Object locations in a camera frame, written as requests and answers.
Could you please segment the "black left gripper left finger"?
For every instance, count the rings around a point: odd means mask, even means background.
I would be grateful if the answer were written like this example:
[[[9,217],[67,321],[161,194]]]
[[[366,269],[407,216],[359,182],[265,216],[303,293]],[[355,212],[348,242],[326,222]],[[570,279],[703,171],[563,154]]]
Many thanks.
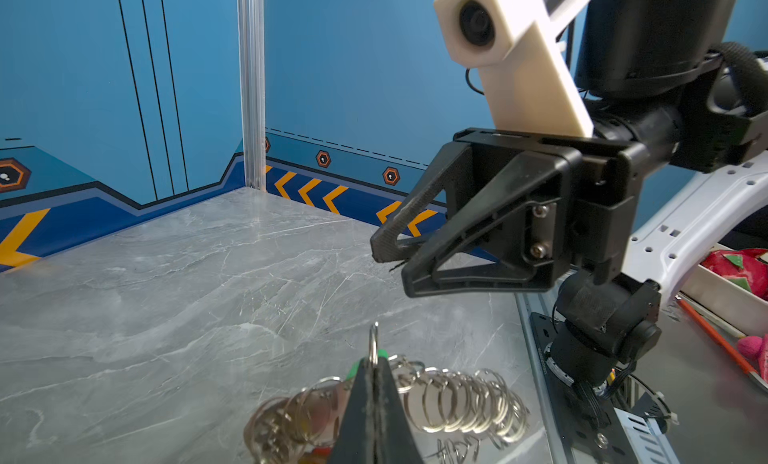
[[[330,464],[376,462],[376,367],[363,358],[347,402]]]

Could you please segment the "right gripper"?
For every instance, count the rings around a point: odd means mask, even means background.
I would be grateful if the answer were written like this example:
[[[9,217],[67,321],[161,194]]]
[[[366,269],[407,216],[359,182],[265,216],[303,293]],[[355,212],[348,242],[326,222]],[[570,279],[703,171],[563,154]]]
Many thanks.
[[[570,267],[620,273],[645,178],[672,159],[683,119],[660,99],[590,101],[592,138],[467,129],[446,223],[402,269],[406,294],[545,291]]]

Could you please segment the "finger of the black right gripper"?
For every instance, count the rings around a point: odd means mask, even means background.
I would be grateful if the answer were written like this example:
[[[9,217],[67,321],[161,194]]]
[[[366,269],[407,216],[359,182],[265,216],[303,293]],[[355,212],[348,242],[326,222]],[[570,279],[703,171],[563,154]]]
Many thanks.
[[[446,194],[447,220],[479,192],[476,147],[475,143],[454,141],[440,149],[397,211],[371,237],[372,257],[377,263],[406,261],[419,250],[425,237],[400,243],[399,236],[441,192]]]

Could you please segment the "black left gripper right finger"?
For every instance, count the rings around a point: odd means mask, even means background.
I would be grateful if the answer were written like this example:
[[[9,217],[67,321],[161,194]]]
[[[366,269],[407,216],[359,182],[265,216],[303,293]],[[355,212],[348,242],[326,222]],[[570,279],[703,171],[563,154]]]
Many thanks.
[[[374,462],[424,463],[387,361],[374,368]]]

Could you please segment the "green plastic key tag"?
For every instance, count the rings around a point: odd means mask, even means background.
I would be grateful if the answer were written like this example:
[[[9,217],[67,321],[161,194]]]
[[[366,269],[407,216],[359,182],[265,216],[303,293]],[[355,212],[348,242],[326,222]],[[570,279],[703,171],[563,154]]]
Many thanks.
[[[389,359],[389,354],[388,354],[388,352],[386,350],[379,349],[378,350],[378,357],[380,359],[388,360]],[[359,365],[360,365],[360,362],[356,362],[352,366],[352,368],[349,370],[349,372],[347,373],[347,375],[345,377],[346,380],[353,380],[356,377],[356,374],[357,374],[358,369],[359,369]]]

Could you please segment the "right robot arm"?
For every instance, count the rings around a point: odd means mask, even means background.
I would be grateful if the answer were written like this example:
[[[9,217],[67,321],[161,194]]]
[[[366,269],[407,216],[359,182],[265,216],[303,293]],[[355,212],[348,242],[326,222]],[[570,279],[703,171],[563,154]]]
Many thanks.
[[[493,120],[444,145],[371,240],[411,297],[563,281],[545,365],[581,403],[658,342],[678,278],[630,258],[645,179],[767,150],[767,73],[724,38],[736,0],[435,0]]]

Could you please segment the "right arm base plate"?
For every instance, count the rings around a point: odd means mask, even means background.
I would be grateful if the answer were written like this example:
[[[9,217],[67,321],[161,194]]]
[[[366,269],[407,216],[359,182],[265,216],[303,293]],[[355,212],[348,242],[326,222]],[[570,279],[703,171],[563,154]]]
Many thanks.
[[[599,403],[607,425],[599,428],[590,408],[546,365],[545,347],[555,338],[549,317],[532,312],[526,318],[534,380],[542,406],[548,441],[555,463],[636,463],[630,441],[613,406]]]

